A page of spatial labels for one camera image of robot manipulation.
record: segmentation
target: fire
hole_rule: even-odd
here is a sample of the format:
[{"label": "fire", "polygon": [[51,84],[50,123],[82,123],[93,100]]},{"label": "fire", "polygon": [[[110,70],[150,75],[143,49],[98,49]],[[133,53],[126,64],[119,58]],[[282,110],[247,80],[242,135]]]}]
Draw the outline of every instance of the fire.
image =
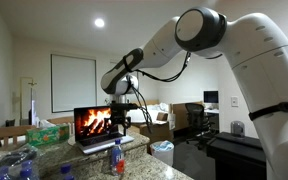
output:
[{"label": "fire", "polygon": [[[87,135],[100,134],[104,131],[105,120],[111,116],[110,109],[90,109],[88,110],[88,119],[84,121],[83,126],[87,127]],[[108,121],[106,126],[110,126],[111,121]]]}]

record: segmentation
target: laptop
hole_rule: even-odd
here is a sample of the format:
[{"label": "laptop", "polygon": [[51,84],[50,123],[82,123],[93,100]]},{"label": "laptop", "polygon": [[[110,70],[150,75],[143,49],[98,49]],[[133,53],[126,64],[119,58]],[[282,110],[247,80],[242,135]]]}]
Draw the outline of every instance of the laptop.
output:
[{"label": "laptop", "polygon": [[75,142],[84,154],[111,148],[115,144],[115,139],[121,139],[121,144],[134,140],[133,137],[120,133],[118,125],[112,126],[111,120],[105,122],[104,118],[110,116],[109,106],[74,109]]}]

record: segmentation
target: ceiling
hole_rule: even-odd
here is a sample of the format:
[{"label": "ceiling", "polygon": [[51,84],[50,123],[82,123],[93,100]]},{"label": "ceiling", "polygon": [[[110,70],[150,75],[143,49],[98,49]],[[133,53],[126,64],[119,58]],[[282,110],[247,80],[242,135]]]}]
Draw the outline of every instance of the ceiling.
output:
[{"label": "ceiling", "polygon": [[[146,43],[172,17],[201,3],[198,0],[0,0],[0,12],[14,36],[123,55]],[[93,25],[97,17],[104,18],[105,28]]]}]

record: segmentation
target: white robotic arm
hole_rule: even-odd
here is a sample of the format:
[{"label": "white robotic arm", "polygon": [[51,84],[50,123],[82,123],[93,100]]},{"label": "white robotic arm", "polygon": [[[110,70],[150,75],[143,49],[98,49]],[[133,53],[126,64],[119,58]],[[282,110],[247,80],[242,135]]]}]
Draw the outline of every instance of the white robotic arm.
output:
[{"label": "white robotic arm", "polygon": [[121,79],[129,71],[163,66],[181,50],[206,58],[225,55],[276,178],[288,179],[288,39],[280,28],[260,13],[227,22],[213,10],[189,9],[105,74],[102,88],[127,93]]}]

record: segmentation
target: laptop screen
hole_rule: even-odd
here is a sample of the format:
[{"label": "laptop screen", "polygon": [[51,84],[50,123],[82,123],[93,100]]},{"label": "laptop screen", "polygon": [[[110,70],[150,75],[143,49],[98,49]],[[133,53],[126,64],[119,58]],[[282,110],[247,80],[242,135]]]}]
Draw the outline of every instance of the laptop screen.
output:
[{"label": "laptop screen", "polygon": [[[105,123],[104,118],[110,118],[109,106],[82,107],[74,109],[75,141],[107,136],[105,129],[112,128],[111,121]],[[118,126],[113,127],[111,133],[118,133]]]}]

